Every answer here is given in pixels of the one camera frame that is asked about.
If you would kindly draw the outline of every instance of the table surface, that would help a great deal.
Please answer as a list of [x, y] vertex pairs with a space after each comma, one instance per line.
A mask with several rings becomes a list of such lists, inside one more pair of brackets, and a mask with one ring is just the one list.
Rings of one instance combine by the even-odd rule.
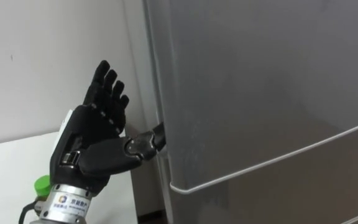
[[[49, 159], [58, 133], [44, 134], [0, 144], [0, 223], [17, 223], [23, 206], [35, 198], [34, 181], [49, 173]], [[25, 224], [36, 220], [29, 212]], [[110, 178], [92, 200], [86, 216], [89, 224], [136, 224], [131, 173]]]

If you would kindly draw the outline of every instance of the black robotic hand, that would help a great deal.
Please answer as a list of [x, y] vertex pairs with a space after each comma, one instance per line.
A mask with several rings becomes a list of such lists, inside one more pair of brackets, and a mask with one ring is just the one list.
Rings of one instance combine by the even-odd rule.
[[[90, 146], [107, 139], [118, 139], [126, 123], [129, 99], [122, 95], [123, 82], [102, 61], [94, 73], [84, 103], [73, 111], [50, 160], [51, 184], [68, 184], [97, 195], [109, 181], [109, 174], [86, 175], [78, 166]], [[119, 150], [109, 147], [108, 150]]]
[[65, 184], [90, 191], [102, 191], [110, 175], [125, 172], [150, 160], [165, 145], [163, 123], [151, 131], [120, 138], [126, 123], [129, 99], [122, 95], [124, 84], [102, 61], [96, 69], [84, 103], [73, 111], [50, 160], [52, 185]]

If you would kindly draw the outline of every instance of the refrigerator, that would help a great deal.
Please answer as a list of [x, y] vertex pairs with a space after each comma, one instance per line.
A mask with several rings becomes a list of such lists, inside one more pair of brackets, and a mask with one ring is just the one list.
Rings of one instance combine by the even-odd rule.
[[168, 221], [358, 223], [358, 1], [144, 6]]

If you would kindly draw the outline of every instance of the robotic hand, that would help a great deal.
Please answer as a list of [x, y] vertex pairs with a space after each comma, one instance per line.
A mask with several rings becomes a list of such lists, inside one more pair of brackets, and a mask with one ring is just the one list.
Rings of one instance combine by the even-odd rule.
[[96, 69], [84, 103], [73, 111], [50, 160], [51, 191], [36, 223], [86, 223], [92, 197], [110, 175], [153, 158], [165, 145], [163, 124], [134, 139], [120, 138], [129, 103], [107, 61]]

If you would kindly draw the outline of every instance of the fingertip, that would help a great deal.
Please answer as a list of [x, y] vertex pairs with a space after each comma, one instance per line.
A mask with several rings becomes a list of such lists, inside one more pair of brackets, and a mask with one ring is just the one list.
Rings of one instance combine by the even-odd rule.
[[119, 101], [124, 108], [126, 108], [129, 104], [129, 98], [127, 95], [123, 95]]
[[111, 93], [112, 84], [114, 83], [114, 81], [116, 81], [117, 76], [118, 75], [116, 71], [114, 71], [113, 69], [108, 71], [107, 75], [104, 78], [104, 85], [103, 85], [103, 88], [106, 92]]
[[103, 84], [104, 76], [110, 69], [110, 64], [106, 60], [100, 62], [99, 66], [96, 68], [94, 72], [94, 76], [92, 82], [97, 82], [99, 84]]
[[124, 83], [122, 81], [118, 80], [116, 82], [116, 85], [112, 89], [112, 96], [116, 97], [116, 98], [120, 98], [119, 96], [124, 91], [124, 87], [125, 87]]

